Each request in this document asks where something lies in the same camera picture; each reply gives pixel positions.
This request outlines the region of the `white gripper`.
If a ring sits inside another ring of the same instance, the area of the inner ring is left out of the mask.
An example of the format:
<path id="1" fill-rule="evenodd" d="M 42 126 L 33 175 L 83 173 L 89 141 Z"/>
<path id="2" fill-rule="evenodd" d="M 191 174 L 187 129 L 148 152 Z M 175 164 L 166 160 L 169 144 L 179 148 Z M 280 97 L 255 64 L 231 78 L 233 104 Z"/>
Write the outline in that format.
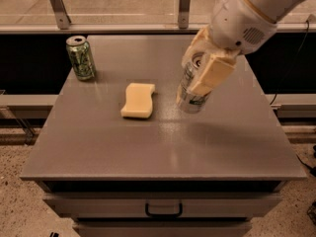
<path id="1" fill-rule="evenodd" d="M 198 95 L 210 93 L 234 71 L 240 51 L 257 51 L 276 31 L 277 24 L 250 0 L 219 0 L 210 26 L 198 31 L 182 58 L 185 67 L 195 54 L 201 55 L 190 91 Z M 214 42 L 223 49 L 217 49 Z"/>

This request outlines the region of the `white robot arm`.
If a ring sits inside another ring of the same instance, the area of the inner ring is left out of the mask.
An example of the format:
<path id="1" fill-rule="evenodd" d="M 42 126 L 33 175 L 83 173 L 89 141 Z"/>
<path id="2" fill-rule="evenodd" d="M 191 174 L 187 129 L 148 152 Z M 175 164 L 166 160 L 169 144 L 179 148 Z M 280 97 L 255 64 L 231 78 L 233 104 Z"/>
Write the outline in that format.
<path id="1" fill-rule="evenodd" d="M 257 51 L 277 32 L 277 23 L 305 0 L 219 0 L 210 24 L 201 28 L 182 64 L 201 56 L 200 68 L 186 91 L 205 96 L 235 69 L 240 54 Z"/>

